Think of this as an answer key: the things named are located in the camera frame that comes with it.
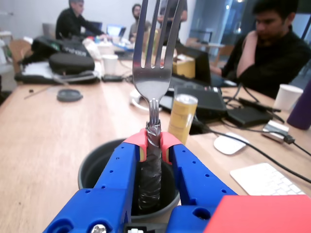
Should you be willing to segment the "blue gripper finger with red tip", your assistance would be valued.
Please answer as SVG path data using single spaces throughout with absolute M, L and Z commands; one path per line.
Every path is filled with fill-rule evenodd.
M 161 133 L 162 159 L 173 167 L 181 206 L 175 207 L 168 233 L 231 233 L 233 214 L 220 204 L 236 193 L 214 175 L 189 149 L 170 133 Z
M 121 233 L 131 220 L 136 167 L 146 155 L 142 129 L 115 148 L 94 187 L 77 191 L 44 231 Z

